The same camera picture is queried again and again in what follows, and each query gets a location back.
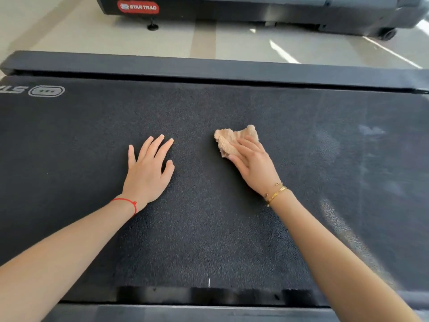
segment person's right arm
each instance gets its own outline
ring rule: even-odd
[[[267,199],[276,193],[281,180],[263,146],[254,139],[239,139],[234,146],[246,157],[229,159],[246,183]],[[291,190],[278,194],[270,206],[286,225],[320,290],[341,321],[421,321],[414,311],[329,232],[297,200]]]

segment person's left hand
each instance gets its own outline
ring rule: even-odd
[[[143,143],[137,160],[134,147],[132,145],[128,147],[128,174],[120,197],[136,201],[137,211],[159,198],[170,183],[174,172],[172,160],[167,161],[164,172],[161,172],[162,163],[173,144],[173,139],[168,140],[159,150],[164,135],[153,140],[150,136]]]

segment bracelet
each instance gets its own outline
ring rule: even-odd
[[[282,188],[280,189],[280,190],[278,190],[275,194],[273,194],[273,196],[269,199],[269,200],[266,200],[266,203],[267,203],[267,207],[269,207],[270,205],[270,203],[271,203],[271,201],[272,200],[274,200],[274,198],[277,196],[277,195],[279,195],[281,192],[283,192],[284,190],[287,190],[287,187],[286,186],[283,186],[283,184],[282,184]]]
[[[112,201],[115,201],[115,200],[124,200],[124,201],[131,202],[132,205],[134,206],[134,215],[137,213],[137,202],[136,201],[131,201],[130,199],[125,199],[122,197],[117,197],[117,198],[113,199]]]

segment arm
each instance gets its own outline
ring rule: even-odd
[[[141,211],[158,199],[174,171],[161,165],[173,144],[159,148],[164,136],[143,144],[138,160],[128,150],[128,174],[121,198],[137,202]],[[0,321],[40,321],[78,280],[101,249],[135,212],[117,200],[43,239],[0,267]]]
[[[263,146],[252,138],[234,145],[246,157],[229,159],[246,183],[268,199],[280,189],[280,178]],[[330,233],[290,190],[277,195],[271,207],[286,225],[316,283],[342,321],[420,321],[413,310],[350,249]]]

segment gold bracelet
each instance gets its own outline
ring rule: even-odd
[[[280,190],[278,190],[275,194],[273,194],[273,196],[269,199],[269,200],[267,200],[267,207],[269,207],[270,205],[270,203],[271,203],[271,201],[272,200],[274,200],[274,198],[277,196],[277,195],[279,195],[281,192],[283,192],[284,190],[287,190],[287,187],[286,186],[282,186],[282,188],[280,189]]]

